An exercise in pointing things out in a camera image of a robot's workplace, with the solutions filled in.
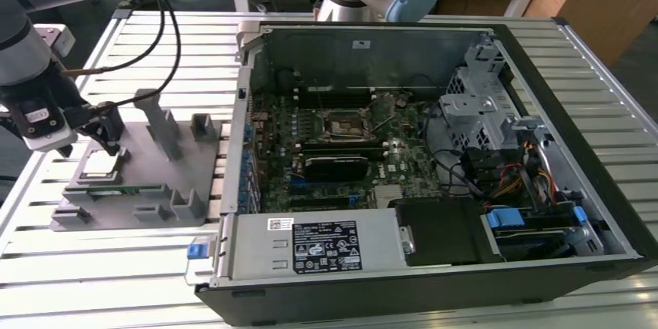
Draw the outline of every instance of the sticker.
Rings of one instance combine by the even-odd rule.
[[[267,229],[270,231],[293,230],[294,223],[295,219],[267,219]]]
[[[353,49],[370,49],[370,40],[355,40],[351,42]]]
[[[38,123],[48,117],[51,117],[51,112],[48,111],[48,108],[38,109],[36,111],[26,113],[24,115],[24,119],[28,120],[28,123]]]
[[[363,270],[357,221],[295,223],[293,239],[295,273]]]

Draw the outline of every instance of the barcode sticker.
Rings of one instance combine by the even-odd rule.
[[[293,230],[295,219],[267,219],[267,230]]]

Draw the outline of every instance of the warning label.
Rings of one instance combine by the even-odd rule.
[[[293,238],[298,274],[363,269],[357,221],[295,223]]]

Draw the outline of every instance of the aluminum extrusion table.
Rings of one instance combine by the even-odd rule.
[[[178,119],[210,112],[222,121],[223,141],[213,195],[222,197],[227,135],[231,128],[238,22],[262,15],[179,12],[183,59],[161,104]],[[290,15],[275,20],[310,20]],[[593,57],[569,27],[528,18],[435,17],[426,22],[505,22],[546,78],[566,111],[601,156],[636,210],[658,236],[658,129],[629,93]],[[87,67],[115,65],[145,50],[158,32],[158,12],[115,18]],[[162,45],[130,69],[78,80],[92,102],[132,96],[157,87],[170,71],[173,28]],[[522,93],[524,102],[530,105]],[[126,121],[145,120],[134,108]],[[83,141],[71,159],[34,154],[0,209],[0,327],[185,327],[227,326],[186,285],[186,248],[193,238],[217,232],[211,223],[178,229],[54,233],[48,229],[60,193],[74,175]],[[658,268],[625,280],[596,283],[544,304],[480,307],[457,311],[369,317],[303,328],[554,328],[658,327]]]

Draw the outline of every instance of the white table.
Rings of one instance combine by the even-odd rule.
[[[235,29],[262,18],[235,13],[179,12],[182,69],[162,104],[177,118],[209,112],[223,121],[223,141],[213,194],[222,196],[226,135],[230,132],[235,77]],[[310,15],[271,19],[309,20]],[[658,130],[602,64],[569,28],[549,20],[430,18],[427,21],[505,22],[518,37],[576,124],[598,153],[654,235],[658,235]],[[157,12],[114,19],[87,67],[112,65],[139,54],[158,32]],[[130,69],[78,80],[94,102],[128,97],[157,87],[174,58],[173,28],[162,46]],[[522,101],[529,98],[520,95]],[[127,121],[145,119],[122,110]],[[194,237],[217,232],[202,227],[54,233],[47,225],[60,192],[74,175],[84,143],[71,159],[35,154],[0,209],[0,327],[221,329],[227,327],[186,285],[186,247]],[[629,279],[600,282],[545,304],[480,307],[426,314],[370,317],[294,325],[295,328],[554,329],[568,327],[658,327],[658,269]]]

